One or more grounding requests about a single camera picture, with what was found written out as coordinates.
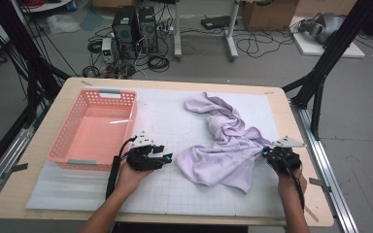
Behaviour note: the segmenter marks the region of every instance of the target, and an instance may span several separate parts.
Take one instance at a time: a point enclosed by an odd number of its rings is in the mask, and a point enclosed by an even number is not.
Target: pink plastic basket
[[[84,89],[48,154],[62,168],[108,171],[129,139],[136,117],[136,92]]]

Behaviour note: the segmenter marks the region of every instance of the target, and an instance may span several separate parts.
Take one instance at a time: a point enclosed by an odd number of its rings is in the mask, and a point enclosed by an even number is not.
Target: concrete floor
[[[85,10],[74,13],[59,11],[74,16],[79,22],[86,16]],[[195,22],[194,19],[184,19],[182,23]],[[88,65],[87,39],[110,24],[110,20],[103,20],[93,31],[50,35],[50,38],[80,74]],[[282,36],[277,34],[276,38],[282,39]],[[365,43],[373,47],[373,42]],[[239,51],[239,57],[231,63],[223,37],[183,34],[182,44],[184,55],[181,62],[175,60],[170,50],[170,69],[164,73],[147,70],[148,80],[284,86],[308,74],[319,60],[317,56],[301,55],[292,44],[257,59]],[[356,44],[366,54],[365,58],[340,59],[325,84],[320,136],[359,232],[373,232],[373,49]],[[263,44],[260,47],[272,50],[276,45]],[[49,49],[49,53],[56,67],[72,74],[54,49]],[[133,76],[134,80],[145,78],[142,73]],[[0,138],[25,105],[13,65],[10,62],[0,64]],[[77,231],[82,224],[81,221],[0,219],[0,232]],[[313,228],[312,231],[341,232],[341,229],[335,223],[332,227]],[[281,227],[250,227],[249,232],[285,230]]]

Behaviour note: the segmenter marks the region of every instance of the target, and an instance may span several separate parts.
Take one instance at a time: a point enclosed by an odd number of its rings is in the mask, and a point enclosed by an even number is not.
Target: lavender towel
[[[238,187],[248,193],[253,183],[255,160],[271,142],[262,138],[255,127],[245,129],[236,109],[219,97],[206,92],[189,97],[185,107],[192,112],[209,114],[208,126],[216,142],[209,147],[194,146],[177,158],[177,165],[194,183],[217,183]]]

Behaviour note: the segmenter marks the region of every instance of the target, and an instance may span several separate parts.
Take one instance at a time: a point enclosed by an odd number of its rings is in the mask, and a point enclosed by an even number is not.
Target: desk leg
[[[235,47],[232,34],[234,32],[235,20],[237,19],[238,8],[240,0],[234,0],[234,7],[232,8],[231,21],[229,22],[229,30],[225,31],[226,42],[228,43],[231,52],[231,61],[238,57],[238,51]]]
[[[175,58],[180,61],[181,55],[183,54],[182,48],[181,48],[181,30],[180,30],[180,11],[179,11],[179,2],[180,0],[177,0],[175,2],[175,28],[174,28],[174,53]]]

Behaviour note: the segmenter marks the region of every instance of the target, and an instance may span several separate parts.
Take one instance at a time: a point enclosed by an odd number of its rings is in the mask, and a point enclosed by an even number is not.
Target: white mat
[[[304,19],[304,17],[294,17],[290,25],[294,25],[298,21]],[[301,54],[303,55],[322,55],[324,49],[322,45],[317,42],[315,38],[310,36],[307,32],[304,33],[297,33],[298,28],[292,27],[291,31],[295,33],[293,37],[295,39],[295,43],[298,46]],[[365,54],[356,46],[356,44],[351,43],[347,50],[344,52],[342,57],[349,57],[349,58],[363,58]]]
[[[206,117],[184,109],[184,101],[195,91],[134,89],[138,114],[133,134],[146,130],[174,159],[188,147],[212,144]],[[271,141],[278,140],[274,118],[265,96],[212,93],[235,107],[248,126],[257,127]],[[105,198],[109,172],[61,169],[47,161],[30,197],[27,209],[94,211]],[[283,217],[277,193],[277,176],[259,161],[254,168],[253,188],[248,194],[224,185],[207,187],[187,180],[175,165],[165,165],[146,177],[126,201],[123,213],[210,216]]]

